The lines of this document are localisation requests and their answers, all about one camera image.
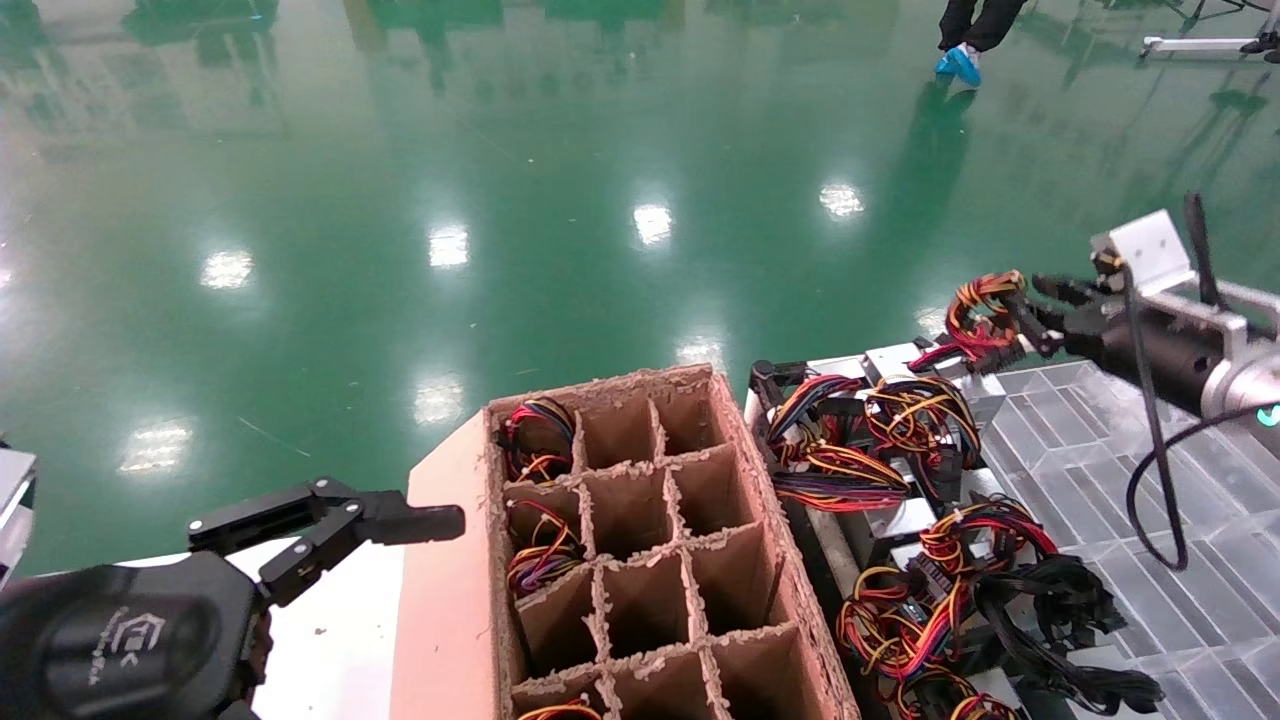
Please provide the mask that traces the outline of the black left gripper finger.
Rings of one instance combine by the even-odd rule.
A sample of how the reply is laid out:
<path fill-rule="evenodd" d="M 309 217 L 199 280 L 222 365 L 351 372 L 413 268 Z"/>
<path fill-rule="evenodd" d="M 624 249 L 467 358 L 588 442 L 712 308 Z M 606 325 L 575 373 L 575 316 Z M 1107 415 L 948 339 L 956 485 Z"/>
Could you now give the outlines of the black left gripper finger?
<path fill-rule="evenodd" d="M 227 557 L 270 541 L 291 541 L 259 570 L 265 600 L 285 607 L 366 543 L 444 542 L 465 530 L 458 505 L 415 507 L 401 491 L 364 492 L 317 478 L 197 518 L 188 525 L 187 550 Z"/>

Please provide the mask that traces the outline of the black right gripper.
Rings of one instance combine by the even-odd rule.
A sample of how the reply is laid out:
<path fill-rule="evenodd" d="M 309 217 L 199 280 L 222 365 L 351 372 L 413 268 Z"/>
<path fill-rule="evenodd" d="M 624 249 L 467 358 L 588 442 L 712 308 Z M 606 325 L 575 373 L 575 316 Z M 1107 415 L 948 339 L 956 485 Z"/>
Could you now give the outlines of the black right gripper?
<path fill-rule="evenodd" d="M 1160 400 L 1204 415 L 1204 387 L 1224 356 L 1217 334 L 1149 307 L 1137 311 L 1133 331 L 1125 309 L 1105 314 L 1103 304 L 1112 292 L 1097 281 L 1033 274 L 1030 287 L 1032 299 L 1004 300 L 1007 325 L 1024 351 L 1052 359 L 1064 346 L 1068 354 L 1134 386 L 1140 383 L 1139 366 L 1144 365 Z M 1064 313 L 1062 333 L 1057 328 L 1059 313 Z"/>

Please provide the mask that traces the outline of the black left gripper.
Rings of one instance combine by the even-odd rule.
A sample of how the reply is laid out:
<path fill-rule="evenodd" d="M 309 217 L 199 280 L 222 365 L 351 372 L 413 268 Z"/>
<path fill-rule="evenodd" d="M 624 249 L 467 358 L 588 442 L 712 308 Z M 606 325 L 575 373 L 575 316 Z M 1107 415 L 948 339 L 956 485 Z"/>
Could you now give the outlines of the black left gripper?
<path fill-rule="evenodd" d="M 5 719 L 251 719 L 271 651 L 257 584 L 192 553 L 99 565 L 3 591 Z"/>

